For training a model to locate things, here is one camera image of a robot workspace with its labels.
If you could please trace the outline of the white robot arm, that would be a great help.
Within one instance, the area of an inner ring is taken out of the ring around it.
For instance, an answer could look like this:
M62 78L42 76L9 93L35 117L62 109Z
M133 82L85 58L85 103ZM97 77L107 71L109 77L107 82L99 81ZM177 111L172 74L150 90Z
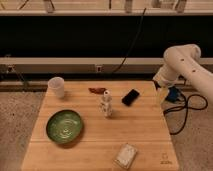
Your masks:
M196 44L171 46L165 50L164 63L153 80L160 87L168 88L183 76L213 104L213 73L197 62L200 57L201 49Z

